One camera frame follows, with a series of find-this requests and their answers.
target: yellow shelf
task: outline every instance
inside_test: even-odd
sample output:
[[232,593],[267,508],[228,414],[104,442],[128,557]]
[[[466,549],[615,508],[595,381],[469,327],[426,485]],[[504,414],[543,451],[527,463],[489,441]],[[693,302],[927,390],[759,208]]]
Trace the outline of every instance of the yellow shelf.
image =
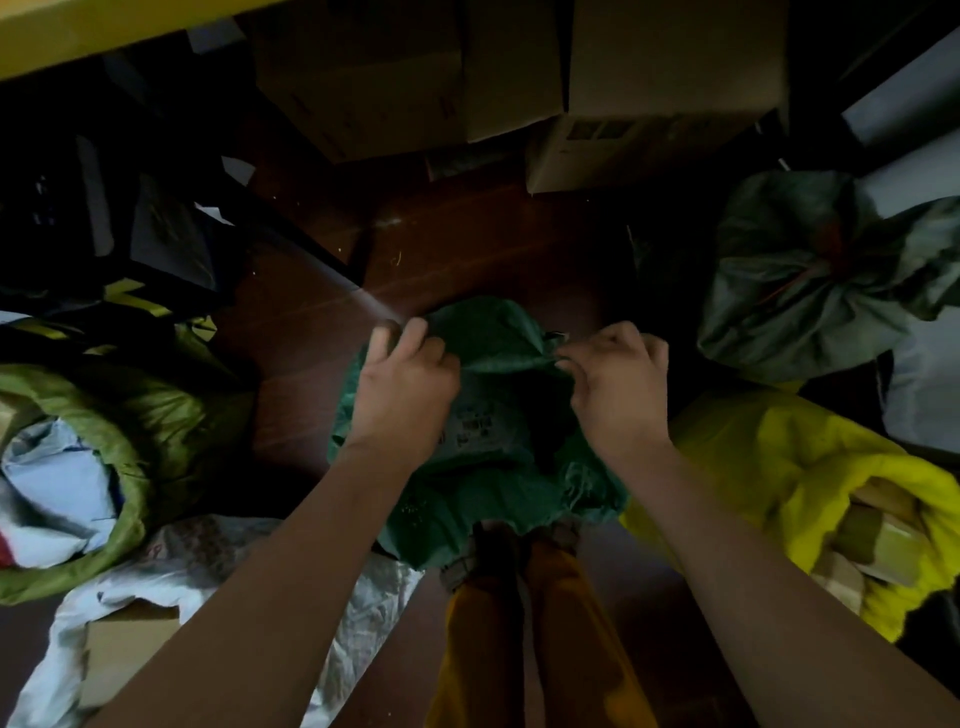
[[275,0],[0,0],[0,80]]

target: forearm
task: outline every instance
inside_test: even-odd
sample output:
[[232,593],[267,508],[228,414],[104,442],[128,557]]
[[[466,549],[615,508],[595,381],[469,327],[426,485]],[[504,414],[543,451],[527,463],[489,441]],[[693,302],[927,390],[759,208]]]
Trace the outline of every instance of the forearm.
[[349,595],[408,469],[345,448],[298,509],[91,721],[300,725]]
[[623,470],[762,725],[960,724],[952,695],[723,506],[675,450]]

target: dark green bag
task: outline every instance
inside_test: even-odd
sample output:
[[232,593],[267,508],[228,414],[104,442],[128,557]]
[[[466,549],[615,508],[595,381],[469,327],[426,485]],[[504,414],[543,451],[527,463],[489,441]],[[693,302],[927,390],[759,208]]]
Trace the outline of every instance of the dark green bag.
[[[460,357],[461,392],[430,460],[417,470],[379,543],[416,569],[457,556],[474,523],[496,519],[518,534],[575,514],[614,518],[627,493],[593,454],[570,409],[572,381],[554,363],[561,337],[512,301],[480,297],[426,317]],[[347,438],[366,350],[337,407],[328,458]]]

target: hand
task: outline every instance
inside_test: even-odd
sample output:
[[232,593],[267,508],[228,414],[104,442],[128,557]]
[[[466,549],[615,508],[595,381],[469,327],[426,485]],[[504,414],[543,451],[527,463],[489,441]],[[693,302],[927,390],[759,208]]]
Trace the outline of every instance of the hand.
[[373,329],[345,449],[372,450],[410,473],[433,454],[460,391],[460,359],[444,350],[443,339],[426,338],[426,332],[419,318],[402,334],[393,321]]
[[557,349],[573,376],[570,405],[587,441],[620,475],[638,457],[672,449],[666,425],[667,344],[630,322],[613,324]]

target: finger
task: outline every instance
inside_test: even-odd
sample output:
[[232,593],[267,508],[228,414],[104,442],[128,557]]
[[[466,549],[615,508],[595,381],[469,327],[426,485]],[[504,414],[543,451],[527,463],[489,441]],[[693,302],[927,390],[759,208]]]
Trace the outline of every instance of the finger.
[[587,373],[573,359],[561,359],[557,362],[557,369],[566,372],[573,377],[573,396],[570,397],[570,406],[574,412],[579,412],[581,407],[587,402],[589,384],[587,382]]
[[657,369],[666,374],[667,368],[670,365],[670,345],[652,333],[644,333],[641,335],[643,336],[643,343],[646,346],[647,353],[650,354],[650,360]]
[[370,334],[367,359],[364,364],[377,364],[390,356],[390,349],[400,335],[400,324],[386,319],[378,321]]
[[413,357],[423,344],[426,338],[427,323],[426,319],[414,317],[407,322],[403,333],[400,334],[400,340],[396,342],[393,356],[397,359],[409,359]]
[[557,349],[554,350],[554,354],[564,359],[572,359],[577,362],[581,368],[587,369],[588,363],[595,351],[596,347],[594,342],[588,339],[587,341],[573,341],[557,347]]
[[444,369],[449,369],[451,372],[456,372],[457,378],[460,378],[460,357],[453,352],[446,352],[440,360],[440,366]]
[[440,360],[444,358],[445,351],[446,344],[444,340],[439,336],[431,336],[423,342],[423,346],[420,347],[420,352],[417,356],[421,356],[424,361],[428,361],[431,364],[438,364]]
[[606,328],[602,328],[599,335],[602,338],[623,344],[635,352],[646,351],[643,343],[643,335],[632,322],[620,321],[616,324],[611,324]]

